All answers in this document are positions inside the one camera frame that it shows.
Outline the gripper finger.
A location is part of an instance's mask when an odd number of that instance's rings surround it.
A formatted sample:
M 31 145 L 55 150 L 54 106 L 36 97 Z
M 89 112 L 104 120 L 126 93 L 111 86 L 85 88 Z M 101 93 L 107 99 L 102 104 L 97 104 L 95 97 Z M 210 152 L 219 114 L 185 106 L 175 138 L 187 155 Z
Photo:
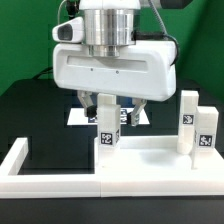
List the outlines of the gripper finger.
M 93 103 L 91 95 L 92 93 L 88 91 L 77 91 L 78 99 L 84 108 L 84 115 L 88 118 L 94 118 L 97 113 L 97 106 Z
M 134 109 L 128 114 L 128 123 L 131 126 L 137 126 L 140 120 L 140 113 L 146 105 L 146 100 L 133 98 L 132 104 L 134 105 Z

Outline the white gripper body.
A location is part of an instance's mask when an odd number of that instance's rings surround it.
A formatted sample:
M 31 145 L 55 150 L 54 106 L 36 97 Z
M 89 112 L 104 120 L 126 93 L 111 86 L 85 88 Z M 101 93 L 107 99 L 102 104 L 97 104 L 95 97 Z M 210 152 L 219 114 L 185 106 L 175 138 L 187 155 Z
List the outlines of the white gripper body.
M 165 101 L 176 91 L 176 46 L 167 40 L 138 40 L 117 57 L 96 57 L 84 39 L 77 17 L 52 30 L 53 77 L 60 88 Z

